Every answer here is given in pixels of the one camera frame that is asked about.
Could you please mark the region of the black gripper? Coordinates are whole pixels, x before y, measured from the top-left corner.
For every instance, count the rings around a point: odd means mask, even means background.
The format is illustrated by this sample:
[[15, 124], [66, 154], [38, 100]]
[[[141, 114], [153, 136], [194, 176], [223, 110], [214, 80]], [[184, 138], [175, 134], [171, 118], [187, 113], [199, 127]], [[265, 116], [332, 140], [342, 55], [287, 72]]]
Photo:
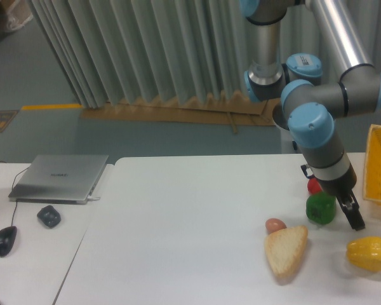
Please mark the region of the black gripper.
[[309, 169], [309, 165], [301, 166], [302, 172], [308, 179], [315, 178], [323, 191], [337, 198], [340, 208], [345, 214], [351, 228], [355, 231], [364, 229], [365, 223], [359, 211], [358, 201], [352, 191], [357, 182], [357, 176], [352, 165], [350, 165], [344, 174], [332, 179], [321, 178], [319, 175], [315, 175], [314, 172], [309, 175], [307, 172]]

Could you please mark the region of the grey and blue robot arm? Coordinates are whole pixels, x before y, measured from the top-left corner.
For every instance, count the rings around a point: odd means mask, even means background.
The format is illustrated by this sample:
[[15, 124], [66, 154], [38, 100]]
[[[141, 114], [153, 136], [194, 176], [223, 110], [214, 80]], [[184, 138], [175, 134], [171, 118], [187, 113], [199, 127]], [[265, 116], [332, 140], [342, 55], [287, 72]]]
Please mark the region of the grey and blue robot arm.
[[280, 98], [274, 121], [289, 131], [305, 158], [302, 171], [336, 197], [351, 228], [365, 227], [353, 189], [356, 174], [335, 128], [337, 118], [381, 111], [377, 72], [343, 1], [304, 1], [325, 38], [339, 76], [321, 84], [317, 57], [299, 53], [279, 61], [281, 20], [295, 1], [241, 1], [245, 19], [258, 34], [257, 58], [244, 74], [250, 99]]

